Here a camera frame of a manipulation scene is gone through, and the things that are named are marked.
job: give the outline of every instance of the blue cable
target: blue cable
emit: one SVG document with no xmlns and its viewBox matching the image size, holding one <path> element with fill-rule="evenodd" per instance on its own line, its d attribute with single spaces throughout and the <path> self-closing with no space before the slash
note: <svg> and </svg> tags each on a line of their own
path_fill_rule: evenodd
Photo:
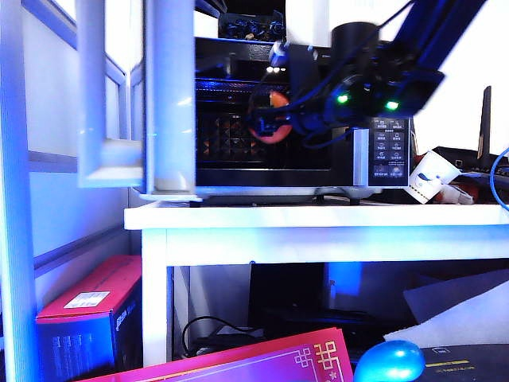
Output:
<svg viewBox="0 0 509 382">
<path fill-rule="evenodd" d="M 490 171 L 490 189 L 492 189 L 492 194 L 493 194 L 493 197 L 496 199 L 497 203 L 499 203 L 499 205 L 501 205 L 504 209 L 506 209 L 507 211 L 509 211 L 509 206 L 507 206 L 503 201 L 502 199 L 500 199 L 499 197 L 499 194 L 496 193 L 496 189 L 495 189 L 495 170 L 496 170 L 496 167 L 497 165 L 499 164 L 500 160 L 507 154 L 509 153 L 509 147 L 503 151 L 503 153 L 501 155 L 499 155 L 496 160 L 493 162 L 493 166 L 492 166 L 492 170 Z"/>
</svg>

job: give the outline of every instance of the microwave door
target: microwave door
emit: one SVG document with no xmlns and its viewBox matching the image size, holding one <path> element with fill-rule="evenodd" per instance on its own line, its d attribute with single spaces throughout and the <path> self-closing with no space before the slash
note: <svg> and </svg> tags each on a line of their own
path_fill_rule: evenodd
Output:
<svg viewBox="0 0 509 382">
<path fill-rule="evenodd" d="M 128 73 L 128 140 L 106 132 L 104 2 L 76 1 L 81 187 L 129 186 L 146 199 L 197 199 L 191 3 L 144 2 L 141 28 L 132 31 L 140 58 Z"/>
</svg>

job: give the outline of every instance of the white paper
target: white paper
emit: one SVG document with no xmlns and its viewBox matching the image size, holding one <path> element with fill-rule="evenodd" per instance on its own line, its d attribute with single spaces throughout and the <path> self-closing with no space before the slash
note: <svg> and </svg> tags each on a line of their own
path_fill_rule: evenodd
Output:
<svg viewBox="0 0 509 382">
<path fill-rule="evenodd" d="M 509 281 L 384 338 L 411 341 L 420 348 L 509 344 Z"/>
<path fill-rule="evenodd" d="M 422 324 L 437 314 L 506 281 L 509 281 L 509 269 L 499 269 L 405 290 L 403 295 L 415 320 Z"/>
</svg>

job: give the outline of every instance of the printed label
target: printed label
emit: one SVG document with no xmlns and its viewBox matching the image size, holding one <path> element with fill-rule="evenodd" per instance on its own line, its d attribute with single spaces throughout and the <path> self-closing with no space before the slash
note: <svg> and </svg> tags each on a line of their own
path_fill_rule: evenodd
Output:
<svg viewBox="0 0 509 382">
<path fill-rule="evenodd" d="M 90 308 L 98 306 L 109 293 L 110 292 L 83 292 L 69 301 L 64 308 Z"/>
</svg>

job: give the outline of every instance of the white shelf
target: white shelf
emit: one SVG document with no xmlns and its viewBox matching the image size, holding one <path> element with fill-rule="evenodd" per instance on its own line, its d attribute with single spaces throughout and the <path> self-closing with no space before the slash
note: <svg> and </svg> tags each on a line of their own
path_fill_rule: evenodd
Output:
<svg viewBox="0 0 509 382">
<path fill-rule="evenodd" d="M 361 205 L 165 207 L 156 202 L 125 211 L 126 229 L 415 227 L 509 224 L 499 205 Z"/>
<path fill-rule="evenodd" d="M 125 211 L 142 230 L 144 364 L 167 357 L 167 267 L 507 258 L 498 205 L 169 207 Z"/>
</svg>

